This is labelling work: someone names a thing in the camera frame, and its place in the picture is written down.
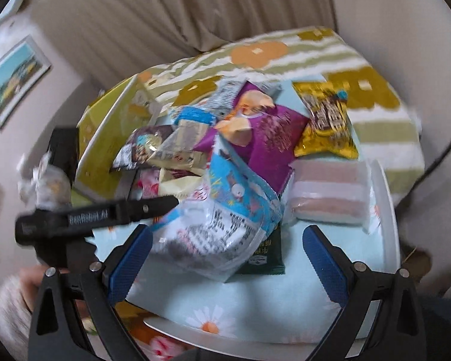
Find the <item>left hand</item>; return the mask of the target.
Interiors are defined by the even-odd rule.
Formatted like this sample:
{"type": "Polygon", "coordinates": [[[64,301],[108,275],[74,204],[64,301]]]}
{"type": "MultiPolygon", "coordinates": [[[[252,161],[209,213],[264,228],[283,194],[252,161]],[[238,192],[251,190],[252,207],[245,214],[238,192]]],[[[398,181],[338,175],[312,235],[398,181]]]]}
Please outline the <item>left hand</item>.
{"type": "Polygon", "coordinates": [[[47,270],[47,266],[35,265],[22,268],[18,273],[19,291],[30,312],[34,310],[35,299],[47,270]]]}

